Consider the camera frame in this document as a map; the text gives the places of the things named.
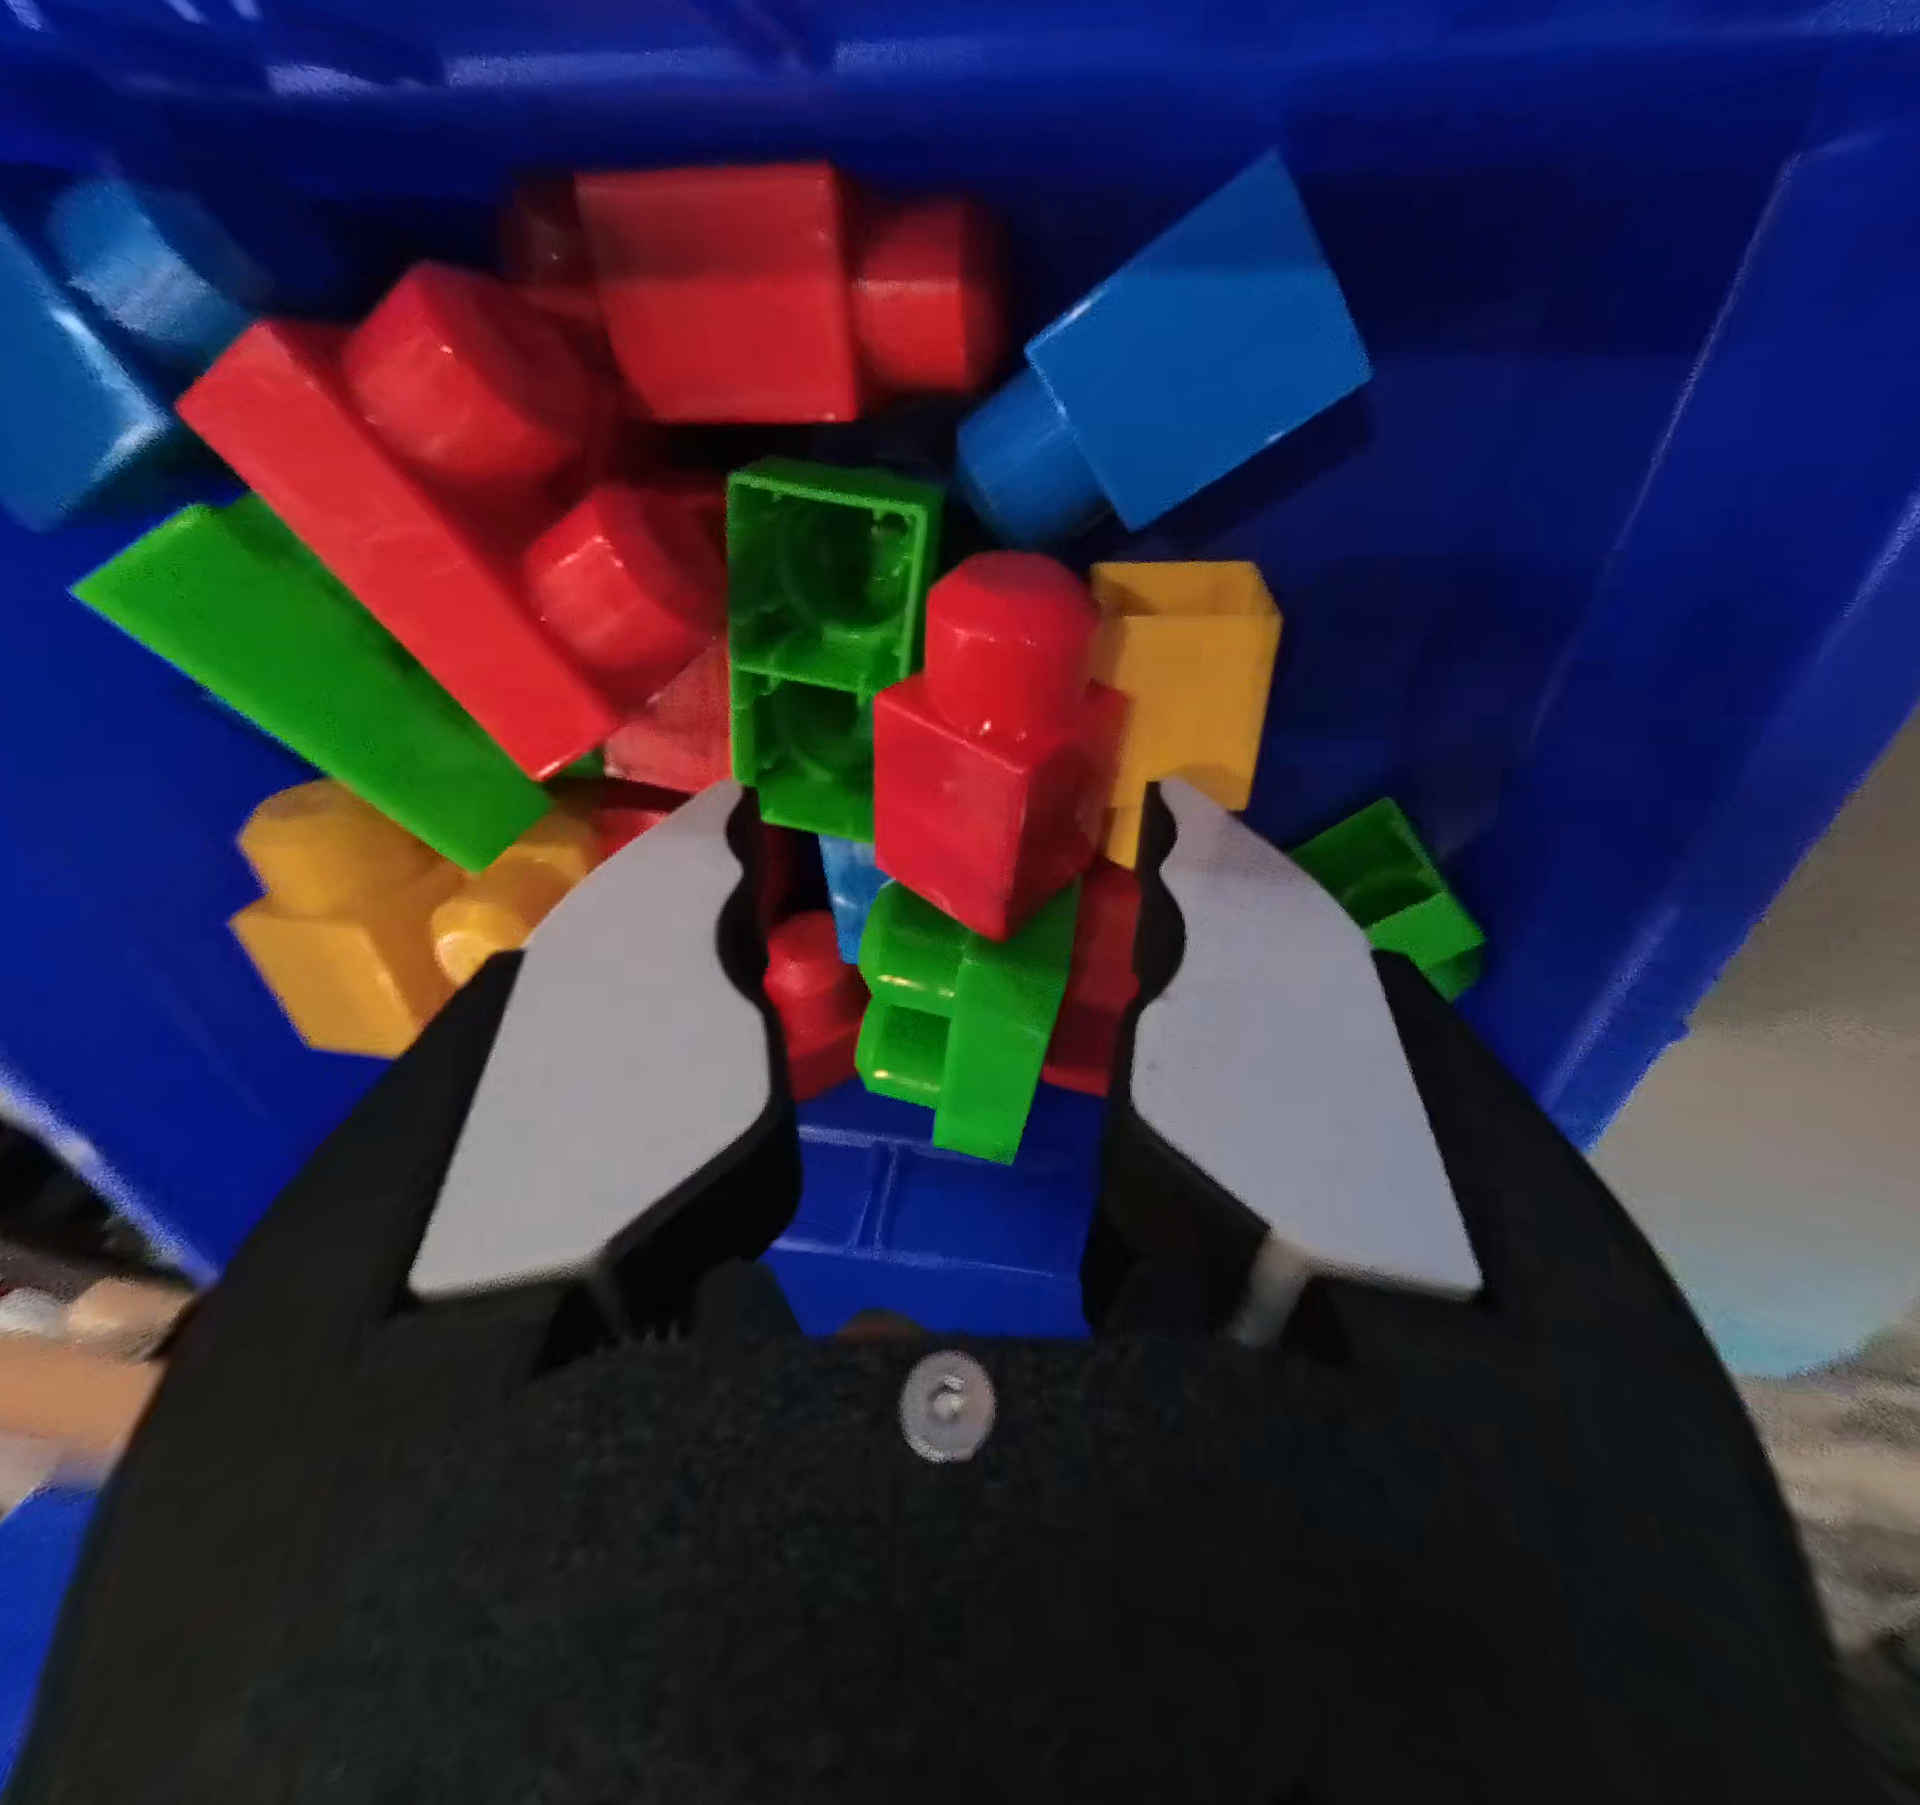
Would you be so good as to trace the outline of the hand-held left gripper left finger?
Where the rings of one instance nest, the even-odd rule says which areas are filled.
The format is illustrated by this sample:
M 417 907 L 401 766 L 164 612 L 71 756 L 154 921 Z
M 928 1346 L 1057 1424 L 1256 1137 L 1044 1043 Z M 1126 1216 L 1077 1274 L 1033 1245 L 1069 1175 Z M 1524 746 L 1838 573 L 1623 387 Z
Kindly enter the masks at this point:
M 803 1167 L 763 992 L 756 799 L 708 785 L 533 931 L 417 1247 L 411 1292 L 589 1295 L 610 1329 L 681 1327 L 756 1263 Z

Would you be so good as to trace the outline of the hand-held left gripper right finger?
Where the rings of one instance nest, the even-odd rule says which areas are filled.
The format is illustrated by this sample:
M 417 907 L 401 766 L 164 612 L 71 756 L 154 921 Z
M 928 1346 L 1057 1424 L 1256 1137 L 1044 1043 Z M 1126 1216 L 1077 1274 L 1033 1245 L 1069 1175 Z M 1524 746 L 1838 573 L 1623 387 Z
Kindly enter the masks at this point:
M 1480 1298 L 1376 948 L 1186 777 L 1147 792 L 1134 974 L 1080 1272 L 1095 1337 L 1269 1346 L 1326 1281 Z

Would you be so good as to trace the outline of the green two-stud toy block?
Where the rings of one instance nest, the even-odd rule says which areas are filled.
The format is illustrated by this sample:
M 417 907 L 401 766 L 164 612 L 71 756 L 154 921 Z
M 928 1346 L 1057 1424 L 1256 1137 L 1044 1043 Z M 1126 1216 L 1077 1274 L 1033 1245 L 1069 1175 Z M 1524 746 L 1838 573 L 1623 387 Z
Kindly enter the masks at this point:
M 859 1082 L 935 1116 L 935 1145 L 1010 1167 L 1039 1095 L 1072 965 L 1083 881 L 1008 940 L 957 923 L 898 881 L 868 914 L 858 969 L 870 999 Z

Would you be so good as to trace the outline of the pile of toy blocks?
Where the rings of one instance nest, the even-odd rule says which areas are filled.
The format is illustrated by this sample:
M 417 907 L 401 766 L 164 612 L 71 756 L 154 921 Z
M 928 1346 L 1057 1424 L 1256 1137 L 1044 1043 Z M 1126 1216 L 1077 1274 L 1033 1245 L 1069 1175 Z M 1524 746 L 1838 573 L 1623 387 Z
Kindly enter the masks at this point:
M 412 261 L 364 308 L 332 226 L 268 192 L 5 184 L 5 514 L 124 522 L 225 469 L 73 597 L 313 764 L 264 806 L 234 917 L 308 1046 L 400 1057 L 599 842 L 555 789 L 605 755 L 689 794 L 735 773 L 813 833 L 832 911 L 777 936 L 791 1089 L 858 1075 L 878 891 L 875 703 L 924 662 L 943 483 L 694 433 L 820 431 L 981 398 L 1008 350 L 994 221 L 828 161 L 518 184 L 500 269 Z M 1157 524 L 1350 406 L 1374 362 L 1279 156 L 1263 153 L 1022 352 L 959 426 L 959 498 L 1049 555 Z M 1134 993 L 1122 933 L 1147 783 L 1230 810 L 1254 780 L 1282 617 L 1249 563 L 1095 565 L 1128 724 L 1041 1082 L 1100 1095 Z

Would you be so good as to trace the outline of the blue plastic bin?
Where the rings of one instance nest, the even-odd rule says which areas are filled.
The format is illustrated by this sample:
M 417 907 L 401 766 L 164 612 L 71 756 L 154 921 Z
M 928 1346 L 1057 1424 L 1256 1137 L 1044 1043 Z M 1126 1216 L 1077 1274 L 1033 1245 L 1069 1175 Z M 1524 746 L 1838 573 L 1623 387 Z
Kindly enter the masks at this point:
M 101 1491 L 46 1484 L 3 1518 L 3 1781 L 26 1745 Z
M 1585 1148 L 1917 703 L 1917 0 L 5 0 L 5 184 L 268 192 L 364 308 L 518 184 L 828 161 L 994 221 L 981 398 L 694 433 L 943 483 L 1023 345 L 1273 152 L 1374 362 L 1153 526 L 1282 617 L 1249 803 Z M 196 1286 L 390 1068 L 234 917 L 320 771 L 5 514 L 5 1121 Z

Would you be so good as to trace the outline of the wooden board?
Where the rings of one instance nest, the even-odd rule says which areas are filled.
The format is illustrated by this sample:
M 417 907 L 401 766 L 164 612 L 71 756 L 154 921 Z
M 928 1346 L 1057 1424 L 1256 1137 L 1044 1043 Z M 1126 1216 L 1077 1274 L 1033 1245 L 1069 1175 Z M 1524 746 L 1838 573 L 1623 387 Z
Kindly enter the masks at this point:
M 97 1482 L 153 1403 L 164 1358 L 198 1295 L 110 1272 L 78 1290 L 5 1282 L 5 1504 L 51 1482 Z

